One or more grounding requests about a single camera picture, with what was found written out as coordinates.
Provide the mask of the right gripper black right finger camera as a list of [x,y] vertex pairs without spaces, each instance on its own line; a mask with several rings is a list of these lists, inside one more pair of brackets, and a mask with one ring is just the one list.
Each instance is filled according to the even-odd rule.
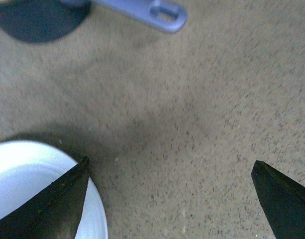
[[258,160],[251,177],[275,238],[305,239],[305,187]]

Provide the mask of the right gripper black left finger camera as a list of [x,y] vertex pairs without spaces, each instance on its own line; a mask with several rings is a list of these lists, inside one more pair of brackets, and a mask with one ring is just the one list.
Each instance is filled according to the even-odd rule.
[[82,218],[89,158],[0,219],[0,239],[73,239]]

